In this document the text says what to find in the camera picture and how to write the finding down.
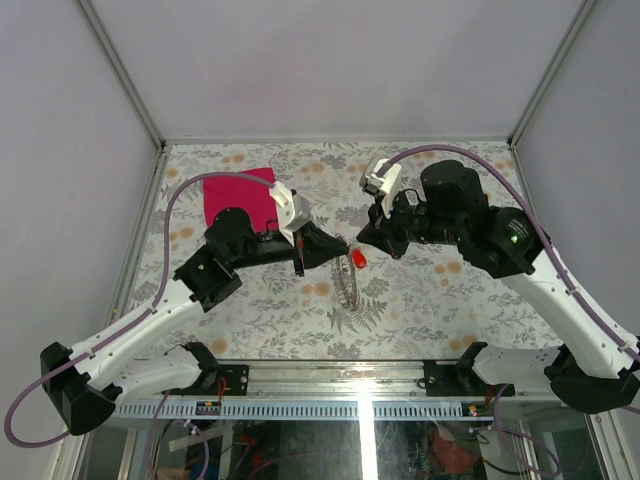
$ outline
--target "red object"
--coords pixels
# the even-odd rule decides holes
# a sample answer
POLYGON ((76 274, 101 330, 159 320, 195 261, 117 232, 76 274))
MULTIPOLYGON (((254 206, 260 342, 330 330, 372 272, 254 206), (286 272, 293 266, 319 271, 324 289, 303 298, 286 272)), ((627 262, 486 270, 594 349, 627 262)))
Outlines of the red object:
POLYGON ((355 248, 353 252, 351 252, 351 258, 353 258, 353 264, 356 267, 364 268, 367 266, 367 258, 359 248, 355 248))
POLYGON ((429 430, 429 441, 435 456, 429 460, 447 475, 462 475, 468 472, 480 458, 478 455, 467 452, 457 443, 442 438, 437 427, 429 430))
MULTIPOLYGON (((271 183, 276 181, 273 169, 270 167, 255 168, 242 173, 263 178, 271 183)), ((204 192, 204 218, 208 227, 213 224, 213 220, 220 211, 231 207, 245 210, 256 232, 266 231, 267 222, 278 219, 276 202, 264 185, 242 178, 214 177, 205 178, 202 191, 204 192)), ((277 222, 271 224, 269 228, 277 228, 277 222)))

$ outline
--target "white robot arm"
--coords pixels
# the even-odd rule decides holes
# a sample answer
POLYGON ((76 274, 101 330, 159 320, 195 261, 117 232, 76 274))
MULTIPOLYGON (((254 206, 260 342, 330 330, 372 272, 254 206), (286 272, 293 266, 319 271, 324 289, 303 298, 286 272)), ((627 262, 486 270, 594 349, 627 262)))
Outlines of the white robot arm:
MULTIPOLYGON (((552 390, 584 413, 631 403, 640 388, 633 375, 640 365, 630 355, 638 353, 638 338, 580 286, 552 247, 575 285, 573 291, 567 290, 522 210, 490 207, 478 174, 455 160, 425 168, 420 180, 426 201, 411 204, 399 191, 400 165, 386 165, 385 173, 379 173, 386 162, 372 162, 360 181, 375 203, 358 240, 394 258, 400 258, 411 242, 456 245, 466 261, 520 294, 564 342, 543 350, 503 349, 478 342, 469 347, 456 369, 438 381, 449 383, 456 395, 465 390, 477 394, 486 385, 497 384, 526 391, 552 390), (625 342, 624 347, 594 323, 576 292, 625 342)), ((446 388, 439 387, 442 396, 446 388)))
POLYGON ((53 376, 45 391, 72 435, 102 424, 118 405, 161 391, 216 392, 220 366, 199 342, 177 346, 160 358, 136 360, 146 348, 185 322, 198 320, 242 282, 234 269, 292 260, 297 275, 349 251, 344 241, 313 222, 306 199, 276 182, 278 231, 256 234, 247 212, 220 212, 204 234, 206 243, 167 281, 162 297, 140 305, 101 332, 65 348, 53 343, 40 354, 47 375, 80 356, 72 368, 53 376), (102 348, 106 338, 119 337, 102 348))

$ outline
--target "white wall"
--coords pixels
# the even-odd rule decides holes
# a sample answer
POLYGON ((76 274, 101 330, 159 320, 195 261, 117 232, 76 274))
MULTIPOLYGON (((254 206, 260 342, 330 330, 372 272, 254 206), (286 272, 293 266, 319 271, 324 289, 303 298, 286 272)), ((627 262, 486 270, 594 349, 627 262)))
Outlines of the white wall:
MULTIPOLYGON (((640 334, 638 18, 637 0, 601 2, 519 148, 543 225, 576 276, 635 334, 640 334)), ((622 415, 640 467, 640 418, 622 415)))
MULTIPOLYGON (((0 0, 0 412, 39 354, 102 326, 153 147, 73 2, 0 0)), ((62 422, 42 391, 16 431, 62 422)), ((0 440, 3 479, 42 478, 52 449, 0 440)))
POLYGON ((168 138, 505 136, 582 0, 94 0, 168 138))

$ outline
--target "purple tube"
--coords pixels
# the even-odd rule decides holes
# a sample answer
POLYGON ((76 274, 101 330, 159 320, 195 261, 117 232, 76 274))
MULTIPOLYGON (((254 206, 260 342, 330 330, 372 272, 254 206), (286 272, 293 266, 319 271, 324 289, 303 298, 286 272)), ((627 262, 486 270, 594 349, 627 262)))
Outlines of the purple tube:
MULTIPOLYGON (((178 189, 173 193, 173 195, 171 195, 171 198, 169 199, 167 210, 164 216, 164 257, 163 257, 163 266, 162 266, 162 278, 160 280, 158 293, 156 294, 153 301, 151 302, 151 307, 145 310, 144 312, 142 312, 140 316, 138 316, 138 318, 136 318, 130 324, 114 332, 113 334, 111 334, 101 342, 97 343, 93 349, 94 352, 102 350, 114 340, 120 338, 122 335, 124 335, 128 331, 140 325, 140 323, 142 323, 149 315, 151 315, 151 313, 153 312, 153 309, 158 306, 158 304, 162 300, 162 295, 164 294, 164 290, 167 287, 167 282, 169 281, 169 220, 171 218, 171 211, 173 210, 173 206, 175 205, 176 200, 178 200, 178 197, 180 196, 180 194, 188 186, 196 182, 199 182, 200 180, 204 180, 205 178, 212 178, 212 177, 243 178, 245 180, 251 180, 253 182, 264 185, 267 188, 273 188, 273 184, 271 182, 268 182, 267 180, 264 180, 259 177, 254 177, 253 175, 249 175, 247 173, 238 173, 238 172, 203 173, 202 175, 197 175, 195 177, 192 177, 186 180, 183 184, 181 184, 178 187, 178 189)), ((16 445, 17 447, 22 447, 22 448, 41 448, 41 447, 48 447, 49 445, 53 445, 54 443, 59 442, 60 440, 66 438, 69 435, 69 432, 64 432, 48 440, 43 440, 39 442, 26 442, 15 436, 15 434, 13 433, 11 422, 13 420, 13 416, 15 415, 16 410, 18 409, 20 404, 24 401, 24 399, 27 397, 27 395, 33 392, 36 388, 44 385, 45 382, 51 380, 56 375, 59 375, 62 372, 70 369, 71 367, 77 365, 78 363, 82 362, 88 357, 89 357, 88 353, 80 354, 78 357, 74 358, 73 360, 68 361, 64 365, 61 365, 55 370, 52 370, 46 375, 40 377, 38 380, 33 382, 27 388, 25 388, 22 392, 20 392, 20 394, 9 406, 9 409, 7 410, 7 413, 5 414, 5 417, 4 417, 4 434, 7 437, 7 440, 9 440, 9 442, 11 442, 13 445, 16 445)))
POLYGON ((575 292, 573 296, 576 299, 576 302, 578 302, 580 307, 582 307, 582 309, 587 313, 587 315, 596 323, 596 325, 598 325, 602 329, 603 332, 605 332, 618 345, 620 349, 623 349, 635 361, 640 362, 640 355, 638 355, 630 347, 628 347, 626 342, 622 338, 620 338, 620 336, 618 336, 618 334, 611 327, 609 327, 609 325, 605 323, 605 321, 600 317, 600 315, 598 315, 598 313, 591 307, 591 305, 589 305, 589 303, 580 294, 580 292, 576 291, 575 284, 571 281, 569 274, 566 272, 566 270, 562 266, 562 263, 560 263, 560 259, 556 256, 555 252, 553 251, 551 243, 547 239, 547 236, 545 235, 544 230, 542 229, 542 226, 540 225, 540 223, 538 222, 538 219, 533 213, 533 210, 531 210, 531 207, 529 207, 529 205, 524 200, 524 198, 520 196, 520 194, 516 191, 515 188, 513 188, 513 186, 507 181, 507 179, 504 178, 502 174, 484 158, 482 158, 481 156, 469 150, 466 150, 461 147, 456 147, 454 145, 444 145, 444 144, 422 145, 419 147, 410 148, 409 150, 405 150, 404 152, 393 157, 385 165, 383 165, 382 168, 380 168, 379 175, 383 176, 384 174, 386 174, 387 171, 393 165, 398 163, 403 158, 410 157, 411 155, 414 155, 416 153, 433 152, 433 151, 444 151, 444 152, 451 152, 451 153, 457 153, 459 155, 463 155, 473 160, 474 162, 482 165, 485 169, 489 171, 489 173, 491 173, 491 175, 493 175, 496 179, 498 179, 498 181, 507 189, 507 191, 515 199, 515 201, 518 203, 520 208, 522 208, 522 211, 525 213, 525 215, 531 222, 531 225, 533 225, 533 228, 538 234, 538 237, 540 238, 540 241, 542 242, 542 245, 545 251, 547 252, 547 255, 549 255, 549 259, 551 260, 553 267, 555 268, 556 272, 558 273, 558 275, 560 276, 564 284, 567 286, 567 290, 575 292))
POLYGON ((520 465, 525 466, 526 468, 531 470, 533 473, 537 473, 541 477, 546 477, 546 478, 554 478, 562 475, 562 466, 560 465, 560 460, 549 447, 547 447, 544 443, 542 443, 537 438, 532 437, 531 435, 527 435, 526 433, 518 432, 517 430, 512 430, 510 428, 505 428, 500 425, 500 422, 498 421, 500 398, 502 397, 502 394, 504 393, 504 391, 507 389, 508 386, 509 385, 505 384, 502 387, 500 387, 500 390, 498 390, 498 393, 496 394, 496 398, 493 401, 494 430, 498 432, 498 436, 500 437, 500 440, 502 440, 502 444, 509 451, 509 453, 513 455, 513 458, 515 458, 518 461, 518 463, 520 463, 520 465), (510 445, 507 435, 513 435, 515 437, 520 437, 520 438, 524 438, 525 440, 529 440, 537 448, 539 448, 540 450, 543 450, 547 455, 549 455, 549 458, 553 460, 553 463, 555 463, 556 465, 555 472, 547 472, 545 470, 540 470, 539 468, 536 468, 535 465, 529 465, 529 463, 527 462, 527 459, 520 456, 520 454, 516 452, 515 448, 513 448, 510 445))

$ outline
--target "patterned mat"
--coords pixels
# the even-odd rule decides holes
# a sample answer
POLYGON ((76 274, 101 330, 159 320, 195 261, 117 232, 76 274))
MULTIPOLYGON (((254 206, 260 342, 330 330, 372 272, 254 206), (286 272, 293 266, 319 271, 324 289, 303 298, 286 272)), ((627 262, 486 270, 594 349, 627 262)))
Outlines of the patterned mat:
MULTIPOLYGON (((367 222, 370 197, 358 188, 371 159, 389 158, 418 143, 232 144, 173 146, 157 199, 130 307, 153 296, 162 266, 162 223, 169 196, 187 178, 208 171, 271 166, 276 178, 309 199, 314 221, 347 242, 367 222)), ((456 143, 488 159, 517 184, 503 142, 456 143)), ((419 174, 430 163, 461 157, 415 155, 403 162, 406 187, 421 192, 419 174)), ((512 205, 488 173, 481 175, 490 202, 512 205)), ((202 188, 187 189, 171 219, 171 266, 202 245, 206 228, 202 188)), ((183 325, 147 353, 160 355, 185 341, 205 342, 220 358, 422 359, 456 358, 475 340, 501 346, 559 343, 553 331, 518 295, 462 262, 455 247, 409 247, 392 260, 363 246, 368 266, 357 270, 345 298, 348 265, 325 264, 294 275, 291 264, 240 270, 243 286, 199 323, 183 325)))

